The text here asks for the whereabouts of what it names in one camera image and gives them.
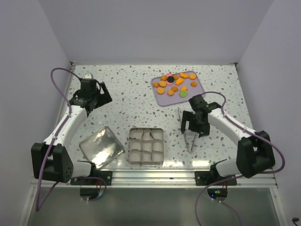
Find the metal serving tongs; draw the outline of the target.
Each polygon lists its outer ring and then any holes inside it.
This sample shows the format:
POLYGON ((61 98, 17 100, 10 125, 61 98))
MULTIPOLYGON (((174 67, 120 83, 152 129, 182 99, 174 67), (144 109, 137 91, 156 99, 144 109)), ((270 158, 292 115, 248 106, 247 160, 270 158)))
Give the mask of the metal serving tongs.
MULTIPOLYGON (((177 113, 178 113, 180 125, 182 124, 182 112, 183 112, 183 109, 177 107, 177 113)), ((188 129, 186 129, 186 131, 183 133, 183 138, 184 138, 186 150, 188 153, 193 152, 196 137, 197 137, 196 132, 192 132, 188 129)))

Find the green round cookie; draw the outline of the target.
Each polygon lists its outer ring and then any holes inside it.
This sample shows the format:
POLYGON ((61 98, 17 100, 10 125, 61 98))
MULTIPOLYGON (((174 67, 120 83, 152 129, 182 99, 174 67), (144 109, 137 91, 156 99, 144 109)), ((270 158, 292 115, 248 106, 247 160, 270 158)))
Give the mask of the green round cookie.
POLYGON ((181 96, 181 97, 184 98, 184 97, 187 97, 187 95, 188 95, 188 92, 187 92, 186 90, 181 90, 181 91, 180 91, 180 96, 181 96))

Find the orange flower cookie front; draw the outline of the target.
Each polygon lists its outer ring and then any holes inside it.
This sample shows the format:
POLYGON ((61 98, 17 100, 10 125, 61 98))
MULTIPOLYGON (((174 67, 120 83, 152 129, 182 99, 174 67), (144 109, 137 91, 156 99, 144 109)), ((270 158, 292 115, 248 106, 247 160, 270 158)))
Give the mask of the orange flower cookie front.
POLYGON ((168 94, 169 96, 172 96, 172 95, 174 94, 174 91, 173 91, 173 90, 169 90, 169 91, 167 92, 167 94, 168 94))

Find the orange chip cookie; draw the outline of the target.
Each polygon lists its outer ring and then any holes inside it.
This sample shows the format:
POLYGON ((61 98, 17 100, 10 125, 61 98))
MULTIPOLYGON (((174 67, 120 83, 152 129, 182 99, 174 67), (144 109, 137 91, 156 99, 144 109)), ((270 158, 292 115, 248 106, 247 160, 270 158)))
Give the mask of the orange chip cookie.
POLYGON ((173 92, 177 92, 177 91, 178 91, 178 88, 177 88, 176 86, 174 86, 174 87, 171 88, 171 90, 172 90, 173 92))

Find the orange round cookie front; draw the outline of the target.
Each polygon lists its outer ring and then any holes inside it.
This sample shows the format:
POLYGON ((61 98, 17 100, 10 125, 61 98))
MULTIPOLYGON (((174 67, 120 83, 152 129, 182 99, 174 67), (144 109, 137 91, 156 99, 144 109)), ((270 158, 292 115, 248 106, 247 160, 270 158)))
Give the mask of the orange round cookie front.
POLYGON ((162 87, 158 87, 158 88, 157 88, 157 93, 158 93, 158 94, 162 95, 162 94, 164 94, 164 92, 165 92, 165 89, 164 89, 164 88, 162 88, 162 87))

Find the orange round sandwich cookie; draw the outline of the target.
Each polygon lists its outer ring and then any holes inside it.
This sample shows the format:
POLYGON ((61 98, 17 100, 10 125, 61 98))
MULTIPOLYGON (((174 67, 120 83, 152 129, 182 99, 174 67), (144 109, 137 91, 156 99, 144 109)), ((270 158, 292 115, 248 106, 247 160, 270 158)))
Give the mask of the orange round sandwich cookie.
POLYGON ((159 82, 160 87, 166 87, 166 82, 165 81, 160 81, 159 82))

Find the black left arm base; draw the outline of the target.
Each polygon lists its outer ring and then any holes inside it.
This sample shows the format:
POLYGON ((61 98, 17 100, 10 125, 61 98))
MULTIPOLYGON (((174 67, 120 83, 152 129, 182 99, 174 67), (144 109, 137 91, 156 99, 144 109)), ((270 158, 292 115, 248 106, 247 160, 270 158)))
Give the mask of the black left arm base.
MULTIPOLYGON (((113 172, 107 170, 98 170, 94 175, 89 177, 101 178, 105 181, 107 186, 110 186, 113 178, 113 172)), ((93 186, 93 185, 104 185, 104 182, 101 182, 98 179, 73 178, 71 179, 70 184, 74 186, 93 186)))

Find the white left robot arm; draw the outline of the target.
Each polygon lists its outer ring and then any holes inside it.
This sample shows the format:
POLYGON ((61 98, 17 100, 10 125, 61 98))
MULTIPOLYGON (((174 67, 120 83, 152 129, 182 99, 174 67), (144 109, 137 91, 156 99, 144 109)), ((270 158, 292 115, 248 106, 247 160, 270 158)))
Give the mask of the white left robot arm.
POLYGON ((82 79, 80 89, 67 101, 68 108, 55 130, 31 148, 34 177, 39 181, 67 183, 81 178, 87 185, 98 179, 96 166, 90 161, 73 161, 69 145, 80 125, 90 113, 112 101, 104 82, 82 79))

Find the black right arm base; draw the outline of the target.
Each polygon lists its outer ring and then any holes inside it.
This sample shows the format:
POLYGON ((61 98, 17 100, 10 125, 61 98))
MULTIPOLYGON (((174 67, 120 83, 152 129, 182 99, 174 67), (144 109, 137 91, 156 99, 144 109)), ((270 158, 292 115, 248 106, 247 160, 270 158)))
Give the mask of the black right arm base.
POLYGON ((235 175, 220 176, 216 169, 218 163, 211 165, 209 171, 199 170, 194 172, 196 186, 208 186, 212 183, 215 183, 216 186, 224 186, 226 179, 235 177, 235 175))

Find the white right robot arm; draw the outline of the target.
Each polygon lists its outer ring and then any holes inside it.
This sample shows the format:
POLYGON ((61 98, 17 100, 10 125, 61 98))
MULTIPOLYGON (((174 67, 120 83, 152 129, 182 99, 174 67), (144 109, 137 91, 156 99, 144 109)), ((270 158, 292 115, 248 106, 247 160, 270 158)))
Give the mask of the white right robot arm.
POLYGON ((216 102, 207 103, 201 95, 190 98, 189 104, 193 111, 183 111, 181 133, 189 130, 199 137, 207 137, 210 128, 214 126, 237 146, 235 159, 222 160, 211 165, 206 177, 209 183, 220 185, 226 178, 235 175, 251 178, 275 166, 267 132, 244 128, 237 120, 226 115, 222 105, 216 102))

